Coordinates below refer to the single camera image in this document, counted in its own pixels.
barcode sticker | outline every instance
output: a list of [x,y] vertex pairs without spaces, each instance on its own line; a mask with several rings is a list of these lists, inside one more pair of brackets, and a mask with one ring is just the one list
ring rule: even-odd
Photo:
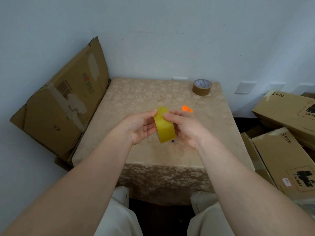
[[67,94],[70,93],[70,89],[65,81],[62,81],[58,86],[57,86],[58,91],[62,94],[62,96],[65,99],[68,99]]
[[285,184],[285,186],[292,186],[289,179],[288,178],[282,178],[283,183]]

flattened cardboard box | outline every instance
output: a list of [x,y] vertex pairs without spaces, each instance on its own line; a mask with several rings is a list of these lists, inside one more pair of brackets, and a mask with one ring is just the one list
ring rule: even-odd
[[109,83],[98,38],[36,91],[10,121],[67,160]]
[[271,90],[252,111],[266,127],[287,127],[303,146],[315,151],[315,99]]
[[294,201],[315,202],[315,163],[287,128],[252,141],[279,190]]

leg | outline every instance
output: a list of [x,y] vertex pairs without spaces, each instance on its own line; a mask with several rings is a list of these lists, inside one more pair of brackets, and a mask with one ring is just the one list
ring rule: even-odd
[[128,188],[115,188],[94,236],[143,236],[137,217],[128,205]]
[[188,236],[234,236],[215,194],[196,192],[191,204],[196,216],[189,223]]

table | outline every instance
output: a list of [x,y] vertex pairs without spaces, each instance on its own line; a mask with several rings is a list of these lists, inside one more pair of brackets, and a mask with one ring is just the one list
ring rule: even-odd
[[[73,156],[73,164],[86,158],[127,114],[162,105],[176,110],[186,104],[241,162],[254,170],[219,82],[212,83],[207,96],[195,95],[192,84],[113,78]],[[132,147],[117,183],[120,185],[131,188],[132,198],[160,205],[187,205],[193,192],[213,192],[197,151],[179,138],[161,144],[157,134]]]

tape roll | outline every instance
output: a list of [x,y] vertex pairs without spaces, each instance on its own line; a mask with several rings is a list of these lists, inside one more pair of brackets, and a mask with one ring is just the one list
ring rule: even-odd
[[210,93],[211,82],[205,79],[197,79],[194,81],[194,85],[192,86],[192,91],[199,96],[205,96]]
[[163,118],[163,113],[168,113],[167,107],[158,107],[158,112],[154,117],[155,124],[158,129],[158,137],[160,143],[165,143],[176,138],[175,128],[172,122],[166,121]]

